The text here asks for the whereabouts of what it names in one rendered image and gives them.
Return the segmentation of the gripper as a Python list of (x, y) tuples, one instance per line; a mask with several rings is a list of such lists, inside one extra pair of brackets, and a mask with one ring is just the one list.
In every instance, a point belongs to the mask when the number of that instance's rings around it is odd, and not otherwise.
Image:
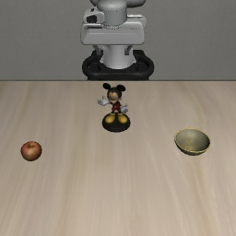
[(84, 23), (80, 39), (84, 45), (93, 45), (96, 55), (99, 56), (102, 56), (103, 52), (98, 45), (127, 45), (124, 48), (124, 55), (130, 55), (133, 45), (144, 43), (146, 25), (147, 19), (142, 15), (128, 15), (126, 22), (116, 27)]

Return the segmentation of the olive green bowl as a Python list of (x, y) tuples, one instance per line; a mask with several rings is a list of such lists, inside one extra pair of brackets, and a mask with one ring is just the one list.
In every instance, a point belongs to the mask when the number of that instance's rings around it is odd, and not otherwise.
[(205, 153), (211, 144), (207, 134), (193, 127), (179, 130), (174, 136), (174, 142), (181, 152), (189, 156)]

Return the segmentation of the red apple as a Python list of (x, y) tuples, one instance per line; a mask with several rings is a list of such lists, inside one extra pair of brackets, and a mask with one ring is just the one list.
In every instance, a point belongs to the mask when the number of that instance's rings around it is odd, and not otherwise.
[(20, 153), (23, 159), (27, 161), (34, 161), (42, 154), (41, 145), (36, 141), (28, 141), (22, 145)]

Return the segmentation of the small toy figure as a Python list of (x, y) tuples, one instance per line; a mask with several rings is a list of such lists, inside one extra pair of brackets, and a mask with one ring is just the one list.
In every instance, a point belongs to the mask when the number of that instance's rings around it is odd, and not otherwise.
[(112, 87), (109, 83), (102, 85), (107, 90), (107, 95), (103, 96), (97, 103), (101, 106), (110, 104), (112, 109), (102, 119), (102, 126), (105, 130), (112, 133), (121, 133), (130, 127), (130, 118), (127, 116), (127, 105), (121, 104), (121, 98), (125, 92), (124, 85)]

